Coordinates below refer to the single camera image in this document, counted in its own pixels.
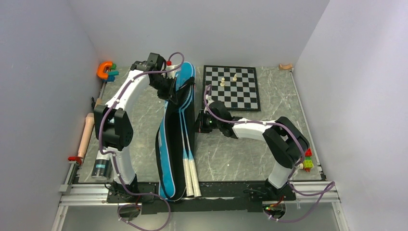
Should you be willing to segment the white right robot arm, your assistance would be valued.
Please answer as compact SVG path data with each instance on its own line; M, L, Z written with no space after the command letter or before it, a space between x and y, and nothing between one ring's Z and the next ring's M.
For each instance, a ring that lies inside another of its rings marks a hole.
M310 147L309 141L289 118L281 116L277 120L258 121L232 116L220 101L212 102L199 111L195 129L198 133L218 129L228 138L264 141L275 159L265 186L266 196L271 200L283 195L283 187Z

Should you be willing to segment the blue badminton racket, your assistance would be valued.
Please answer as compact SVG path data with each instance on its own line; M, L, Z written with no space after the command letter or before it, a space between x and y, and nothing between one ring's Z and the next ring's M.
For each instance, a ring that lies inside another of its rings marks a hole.
M192 86L191 103L193 103L193 86ZM202 194L201 194L201 190L199 186L199 181L198 181L198 176L197 176L197 171L196 171L196 166L195 166L195 160L192 154L192 148L191 148L191 152L189 153L189 164L190 164L190 171L191 171L192 186L194 190L194 197L201 197Z
M181 137L182 137L182 147L183 147L183 167L184 167L184 178L185 178L185 185L186 185L186 196L191 197L191 196L194 196L194 190L192 186L191 171L190 171L190 164L189 164L189 153L191 152L191 148L190 148L190 141L188 137L185 111L191 103L192 87L186 88L185 90L186 92L183 98L183 104L179 108L178 114L179 114L180 131L181 131Z

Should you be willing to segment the black shuttlecock tube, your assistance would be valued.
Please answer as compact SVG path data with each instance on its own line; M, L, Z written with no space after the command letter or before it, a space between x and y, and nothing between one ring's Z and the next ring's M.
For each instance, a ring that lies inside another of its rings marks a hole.
M97 152L94 166L91 173L91 178L97 181L106 181L110 178L112 172L112 164L109 154L101 154Z

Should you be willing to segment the blue racket bag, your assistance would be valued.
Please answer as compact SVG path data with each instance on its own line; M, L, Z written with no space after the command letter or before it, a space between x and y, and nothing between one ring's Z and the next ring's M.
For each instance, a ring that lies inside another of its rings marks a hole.
M185 115L192 154L194 154L195 74L195 67L190 62L184 62L176 76L178 104L165 102L164 116L155 137L156 163L159 175L158 192L161 197L171 202L181 199L186 190L178 112L183 102L185 89L190 86L193 86L193 103L188 106Z

